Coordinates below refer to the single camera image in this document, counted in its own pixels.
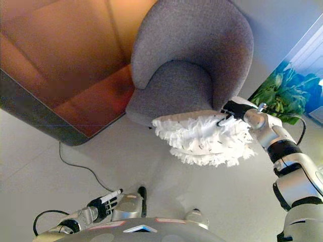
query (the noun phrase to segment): gray armchair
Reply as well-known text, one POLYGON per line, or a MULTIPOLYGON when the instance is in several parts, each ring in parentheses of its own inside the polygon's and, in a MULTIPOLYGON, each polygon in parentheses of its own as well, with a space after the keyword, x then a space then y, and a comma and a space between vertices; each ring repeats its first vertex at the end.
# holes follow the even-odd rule
POLYGON ((134 45, 127 116, 151 126, 163 115, 220 110, 241 89, 252 54, 250 26, 227 0, 159 0, 134 45))

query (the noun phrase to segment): robotic hand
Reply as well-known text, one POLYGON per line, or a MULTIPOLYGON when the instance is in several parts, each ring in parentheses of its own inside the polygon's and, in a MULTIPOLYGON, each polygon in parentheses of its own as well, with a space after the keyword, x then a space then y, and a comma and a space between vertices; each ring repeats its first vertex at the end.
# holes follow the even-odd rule
POLYGON ((302 153, 279 118, 261 112, 265 107, 237 97, 223 109, 251 126, 274 164, 278 176, 274 193, 288 211, 278 242, 323 241, 323 173, 302 153))

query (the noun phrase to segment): white mop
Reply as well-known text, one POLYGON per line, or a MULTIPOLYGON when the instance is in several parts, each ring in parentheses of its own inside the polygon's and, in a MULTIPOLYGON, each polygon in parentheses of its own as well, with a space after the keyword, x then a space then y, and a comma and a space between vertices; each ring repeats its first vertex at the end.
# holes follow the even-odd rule
POLYGON ((170 152, 183 163, 238 165, 238 158, 255 155, 249 125, 233 116, 213 110, 156 118, 155 133, 172 147, 170 152))

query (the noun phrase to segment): mop head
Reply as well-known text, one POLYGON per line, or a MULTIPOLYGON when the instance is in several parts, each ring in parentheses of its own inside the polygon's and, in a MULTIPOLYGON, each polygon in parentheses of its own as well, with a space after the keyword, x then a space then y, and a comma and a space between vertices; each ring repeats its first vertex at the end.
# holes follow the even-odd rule
POLYGON ((239 164, 255 155, 250 126, 233 116, 213 110, 168 115, 152 121, 155 133, 172 147, 183 163, 197 165, 239 164))

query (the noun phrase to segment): tile floor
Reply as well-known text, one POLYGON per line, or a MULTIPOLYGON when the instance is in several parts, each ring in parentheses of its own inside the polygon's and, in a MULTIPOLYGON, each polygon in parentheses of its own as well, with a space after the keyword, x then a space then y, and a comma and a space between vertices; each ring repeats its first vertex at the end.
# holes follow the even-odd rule
MULTIPOLYGON (((58 142, 0 110, 2 241, 32 241, 35 216, 48 209, 80 209, 105 194, 88 171, 69 167, 59 159, 58 142)), ((298 135, 297 127, 290 129, 298 135)), ((303 151, 322 160, 322 129, 309 127, 303 151)), ((272 164, 259 145, 258 155, 239 166, 183 165, 153 130, 125 116, 84 145, 63 146, 68 162, 92 168, 112 189, 148 190, 148 216, 182 218, 192 208, 208 215, 210 231, 227 241, 276 241, 285 211, 272 183, 272 164)), ((39 220, 40 232, 54 226, 59 215, 39 220)))

